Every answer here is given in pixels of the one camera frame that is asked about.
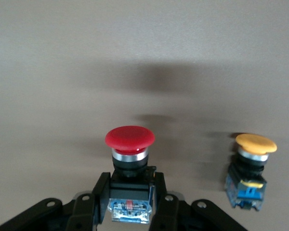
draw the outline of screw head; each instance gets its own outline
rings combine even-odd
[[[173,201],[173,197],[171,195],[165,196],[166,201]]]
[[[206,208],[206,207],[207,207],[206,203],[204,203],[204,202],[202,202],[202,201],[199,201],[199,202],[197,203],[197,206],[198,206],[199,208]]]

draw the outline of screw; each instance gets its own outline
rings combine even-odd
[[[173,197],[170,195],[165,196],[166,201],[173,201]]]
[[[199,202],[197,203],[197,205],[198,205],[199,208],[206,208],[206,207],[207,207],[206,203],[204,203],[204,202],[202,202],[202,201],[199,201]]]

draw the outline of gray surface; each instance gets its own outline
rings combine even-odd
[[[0,1],[0,224],[91,189],[129,124],[156,134],[169,190],[289,231],[289,1]],[[236,132],[278,145],[259,213],[221,191]]]

